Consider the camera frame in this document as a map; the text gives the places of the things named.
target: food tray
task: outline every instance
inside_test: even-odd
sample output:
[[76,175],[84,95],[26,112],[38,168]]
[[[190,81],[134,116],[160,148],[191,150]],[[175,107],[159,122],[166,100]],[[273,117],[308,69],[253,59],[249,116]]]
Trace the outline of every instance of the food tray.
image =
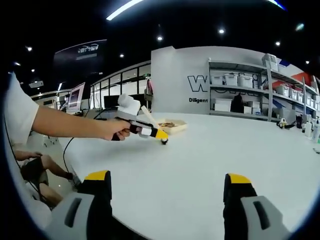
[[165,131],[169,135],[176,134],[176,133],[181,132],[187,128],[187,123],[184,122],[183,120],[163,118],[163,119],[157,120],[156,122],[158,124],[173,123],[174,124],[173,127],[166,127],[166,126],[160,127],[163,131]]

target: hand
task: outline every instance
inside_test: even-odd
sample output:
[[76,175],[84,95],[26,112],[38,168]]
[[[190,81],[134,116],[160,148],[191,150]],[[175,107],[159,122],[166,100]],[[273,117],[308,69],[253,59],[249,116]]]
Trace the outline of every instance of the hand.
[[29,159],[31,158],[39,158],[42,156],[42,153],[41,152],[38,152],[38,151],[35,151],[35,152],[30,152],[29,154]]
[[124,120],[111,119],[104,123],[104,136],[103,139],[110,141],[114,134],[116,134],[121,141],[124,141],[127,137],[130,136],[130,126],[131,124]]

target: logo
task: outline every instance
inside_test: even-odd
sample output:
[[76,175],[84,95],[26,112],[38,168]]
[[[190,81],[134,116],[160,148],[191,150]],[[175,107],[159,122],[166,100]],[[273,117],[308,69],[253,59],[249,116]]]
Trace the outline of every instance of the logo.
[[92,51],[98,50],[98,48],[99,48],[99,44],[93,43],[90,46],[82,46],[81,48],[78,49],[78,53],[83,54],[86,52],[92,52]]
[[209,85],[207,84],[208,76],[198,75],[198,76],[188,76],[188,81],[192,92],[208,92]]
[[196,97],[189,97],[189,103],[207,103],[208,99],[198,99]]

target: white table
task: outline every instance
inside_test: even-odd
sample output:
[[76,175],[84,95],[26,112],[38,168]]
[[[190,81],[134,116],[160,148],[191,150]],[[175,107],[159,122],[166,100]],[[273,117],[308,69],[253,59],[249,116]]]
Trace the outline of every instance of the white table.
[[[160,141],[133,135],[123,142],[74,139],[66,159],[84,179],[111,171],[113,215],[153,240],[224,238],[226,173],[248,177],[294,231],[318,193],[320,158],[300,130],[224,116],[156,113],[188,129]],[[65,147],[68,138],[61,138]]]

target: leg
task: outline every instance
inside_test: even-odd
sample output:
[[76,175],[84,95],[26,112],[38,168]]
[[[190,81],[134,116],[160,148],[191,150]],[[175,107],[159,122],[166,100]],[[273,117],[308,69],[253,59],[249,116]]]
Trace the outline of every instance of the leg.
[[49,155],[42,155],[41,162],[42,162],[43,168],[45,170],[49,170],[54,175],[68,179],[68,180],[73,179],[72,173],[69,173],[63,170],[58,164],[55,163],[55,161],[52,160],[52,158]]
[[39,184],[40,193],[54,206],[57,206],[63,199],[55,190],[45,185],[44,183]]

